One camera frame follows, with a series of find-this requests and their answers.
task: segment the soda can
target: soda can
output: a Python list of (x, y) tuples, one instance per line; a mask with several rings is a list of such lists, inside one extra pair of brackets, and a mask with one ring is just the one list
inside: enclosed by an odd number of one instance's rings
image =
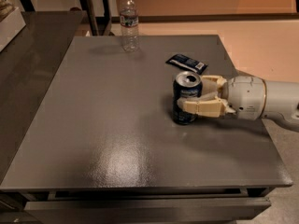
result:
[(184, 71), (176, 76), (173, 88), (173, 120), (178, 124), (190, 124), (196, 119), (196, 115), (184, 112), (178, 107), (177, 100), (181, 97), (200, 97), (203, 89), (202, 80), (196, 73)]

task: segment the can lid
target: can lid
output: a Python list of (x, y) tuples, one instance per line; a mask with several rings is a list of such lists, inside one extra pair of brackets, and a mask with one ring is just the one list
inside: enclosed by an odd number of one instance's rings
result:
[(177, 75), (176, 81), (183, 87), (191, 88), (199, 85), (201, 83), (201, 78), (194, 72), (184, 71)]

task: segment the plastic bottle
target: plastic bottle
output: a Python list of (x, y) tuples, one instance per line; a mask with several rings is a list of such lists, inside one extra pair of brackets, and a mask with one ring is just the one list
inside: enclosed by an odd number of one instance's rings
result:
[(125, 51), (139, 48), (138, 13), (134, 0), (121, 0), (120, 21), (122, 47)]

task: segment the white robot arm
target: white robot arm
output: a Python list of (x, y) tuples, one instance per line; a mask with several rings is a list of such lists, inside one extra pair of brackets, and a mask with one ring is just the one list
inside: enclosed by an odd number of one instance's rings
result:
[(299, 132), (299, 83), (266, 81), (257, 77), (202, 76), (203, 95), (178, 99), (186, 112), (204, 117), (233, 114), (237, 119), (265, 118)]

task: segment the glossy surface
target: glossy surface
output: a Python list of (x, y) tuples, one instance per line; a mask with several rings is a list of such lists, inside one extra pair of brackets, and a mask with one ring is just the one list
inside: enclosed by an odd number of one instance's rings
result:
[(205, 74), (236, 71), (216, 35), (141, 36), (125, 53), (119, 37), (76, 37), (1, 189), (277, 187), (292, 181), (263, 123), (171, 120), (165, 61), (184, 53)]
[(52, 81), (82, 12), (24, 13), (26, 26), (0, 52), (0, 182)]

